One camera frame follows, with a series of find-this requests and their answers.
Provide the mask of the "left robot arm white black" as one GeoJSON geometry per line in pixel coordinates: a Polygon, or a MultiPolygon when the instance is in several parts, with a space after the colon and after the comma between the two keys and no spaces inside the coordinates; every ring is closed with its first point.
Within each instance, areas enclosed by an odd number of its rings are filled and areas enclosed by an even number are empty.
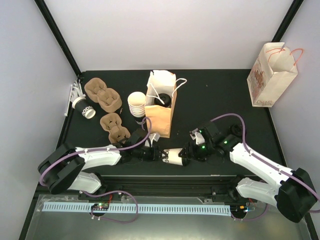
{"type": "Polygon", "coordinates": [[[64,143],[38,166],[39,183],[54,195],[66,190],[85,191],[101,200],[108,188],[99,173],[86,170],[115,166],[131,159],[162,161],[169,152],[154,145],[153,141],[157,140],[156,133],[137,129],[130,137],[103,147],[83,148],[64,143]]]}

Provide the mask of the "brown paper bag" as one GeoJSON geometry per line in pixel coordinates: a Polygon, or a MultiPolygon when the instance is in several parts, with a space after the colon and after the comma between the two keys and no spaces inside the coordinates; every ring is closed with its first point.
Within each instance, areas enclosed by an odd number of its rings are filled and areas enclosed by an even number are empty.
{"type": "Polygon", "coordinates": [[[176,78],[174,73],[167,70],[150,72],[145,98],[145,116],[151,120],[151,124],[147,126],[153,133],[159,133],[163,138],[170,137],[178,89],[187,81],[185,78],[176,78]],[[171,97],[171,107],[154,105],[154,100],[159,94],[171,97]]]}

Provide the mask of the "stack of paper cups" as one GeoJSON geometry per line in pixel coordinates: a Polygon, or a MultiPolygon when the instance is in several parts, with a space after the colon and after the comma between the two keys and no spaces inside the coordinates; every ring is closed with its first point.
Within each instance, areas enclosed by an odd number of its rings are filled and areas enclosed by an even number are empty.
{"type": "Polygon", "coordinates": [[[143,125],[145,123],[144,118],[146,95],[143,92],[135,91],[132,92],[127,98],[130,113],[134,117],[137,124],[143,125]]]}

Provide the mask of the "cup holding white stirrers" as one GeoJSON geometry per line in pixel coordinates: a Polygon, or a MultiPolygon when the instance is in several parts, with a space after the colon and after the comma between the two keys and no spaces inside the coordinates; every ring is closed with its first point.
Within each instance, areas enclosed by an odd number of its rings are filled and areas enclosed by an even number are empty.
{"type": "Polygon", "coordinates": [[[72,102],[72,108],[81,113],[86,119],[92,119],[96,115],[96,110],[87,102],[84,96],[77,97],[72,102]]]}

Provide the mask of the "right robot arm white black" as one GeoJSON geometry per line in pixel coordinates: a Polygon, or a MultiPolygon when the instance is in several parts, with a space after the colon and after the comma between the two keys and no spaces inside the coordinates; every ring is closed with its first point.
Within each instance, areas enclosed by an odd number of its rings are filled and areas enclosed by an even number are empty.
{"type": "Polygon", "coordinates": [[[245,134],[241,124],[219,131],[209,122],[190,132],[191,141],[178,155],[195,161],[203,161],[211,155],[229,157],[231,162],[261,179],[255,181],[238,175],[235,184],[227,189],[230,200],[255,199],[276,207],[291,222],[300,222],[317,202],[310,175],[302,168],[292,170],[249,148],[243,140],[245,134]]]}

